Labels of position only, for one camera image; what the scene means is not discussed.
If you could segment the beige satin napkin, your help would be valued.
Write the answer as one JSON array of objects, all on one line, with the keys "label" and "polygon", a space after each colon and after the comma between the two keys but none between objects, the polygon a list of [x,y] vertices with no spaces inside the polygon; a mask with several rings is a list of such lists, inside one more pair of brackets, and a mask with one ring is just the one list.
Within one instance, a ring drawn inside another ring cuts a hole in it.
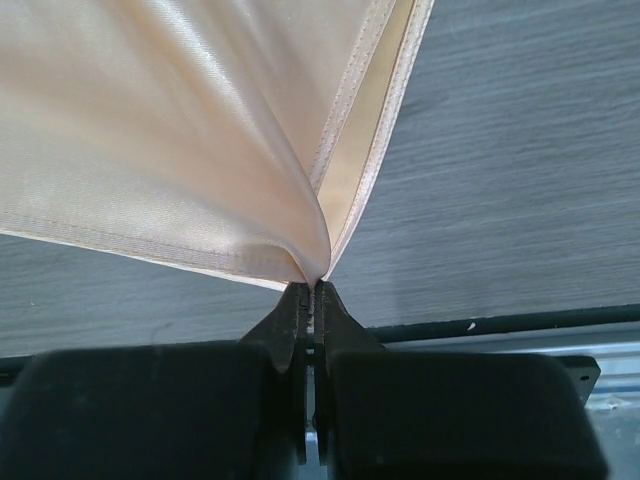
[{"label": "beige satin napkin", "polygon": [[5,1],[1,230],[280,289],[375,184],[429,1]]}]

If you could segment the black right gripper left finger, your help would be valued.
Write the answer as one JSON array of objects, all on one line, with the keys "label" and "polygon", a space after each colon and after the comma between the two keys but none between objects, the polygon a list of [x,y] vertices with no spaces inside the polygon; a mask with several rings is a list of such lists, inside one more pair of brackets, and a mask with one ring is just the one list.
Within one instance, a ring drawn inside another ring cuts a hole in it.
[{"label": "black right gripper left finger", "polygon": [[306,460],[304,284],[237,341],[57,350],[18,375],[5,479],[293,479]]}]

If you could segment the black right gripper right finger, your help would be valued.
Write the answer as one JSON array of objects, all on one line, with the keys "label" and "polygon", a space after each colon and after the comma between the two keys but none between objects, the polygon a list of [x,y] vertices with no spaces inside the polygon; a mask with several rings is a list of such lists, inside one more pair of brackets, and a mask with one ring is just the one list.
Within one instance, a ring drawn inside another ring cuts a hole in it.
[{"label": "black right gripper right finger", "polygon": [[605,479],[586,356],[390,350],[314,292],[315,428],[333,479]]}]

